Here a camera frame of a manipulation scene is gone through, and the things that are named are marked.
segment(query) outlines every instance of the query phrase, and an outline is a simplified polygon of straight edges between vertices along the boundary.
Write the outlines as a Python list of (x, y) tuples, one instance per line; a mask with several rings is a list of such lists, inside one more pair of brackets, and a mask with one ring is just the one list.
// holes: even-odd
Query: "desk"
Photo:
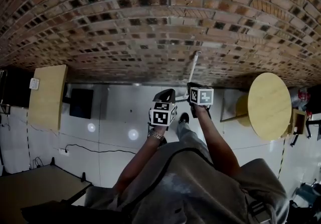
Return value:
[(21, 208), (61, 200), (72, 204), (91, 185), (55, 165), (0, 177), (0, 223), (25, 224)]
[(58, 131), (67, 66), (38, 68), (34, 78), (39, 79), (39, 89), (30, 94), (28, 123), (44, 129)]
[(278, 139), (287, 129), (291, 118), (291, 98), (282, 79), (272, 73), (259, 75), (252, 83), (247, 101), (247, 112), (221, 122), (236, 119), (250, 120), (255, 133), (264, 140)]

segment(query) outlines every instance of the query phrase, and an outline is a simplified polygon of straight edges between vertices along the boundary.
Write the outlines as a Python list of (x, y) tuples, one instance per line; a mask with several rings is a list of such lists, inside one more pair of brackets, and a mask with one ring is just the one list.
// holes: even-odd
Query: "tabletop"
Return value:
[(248, 114), (255, 133), (264, 140), (281, 137), (290, 123), (291, 98), (277, 75), (263, 73), (252, 83), (248, 96)]

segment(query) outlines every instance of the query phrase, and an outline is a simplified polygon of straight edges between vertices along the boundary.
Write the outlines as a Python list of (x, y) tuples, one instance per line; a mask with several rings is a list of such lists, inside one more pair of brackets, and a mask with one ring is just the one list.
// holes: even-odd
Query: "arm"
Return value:
[[(162, 135), (164, 135), (166, 131), (166, 127), (163, 126), (156, 126), (154, 129)], [(138, 176), (146, 163), (157, 151), (160, 142), (160, 140), (154, 137), (147, 138), (142, 148), (140, 148), (134, 158), (127, 164), (114, 185), (114, 188), (119, 194), (122, 194), (127, 186)]]
[(235, 175), (240, 166), (232, 149), (217, 131), (206, 109), (195, 105), (195, 110), (215, 168), (228, 176)]

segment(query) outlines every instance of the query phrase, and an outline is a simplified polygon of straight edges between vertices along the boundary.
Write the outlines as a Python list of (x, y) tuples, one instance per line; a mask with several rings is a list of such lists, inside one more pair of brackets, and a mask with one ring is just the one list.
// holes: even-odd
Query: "brick ceiling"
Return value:
[(67, 64), (69, 81), (246, 87), (321, 83), (320, 0), (0, 0), (0, 67)]

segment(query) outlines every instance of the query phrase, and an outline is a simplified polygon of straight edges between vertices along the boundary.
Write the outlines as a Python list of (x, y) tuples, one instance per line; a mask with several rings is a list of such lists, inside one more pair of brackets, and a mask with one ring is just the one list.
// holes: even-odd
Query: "white box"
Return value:
[(214, 89), (191, 87), (190, 101), (197, 105), (212, 105), (214, 98)]
[(153, 102), (151, 108), (150, 123), (156, 126), (169, 126), (176, 116), (176, 104), (166, 102)]

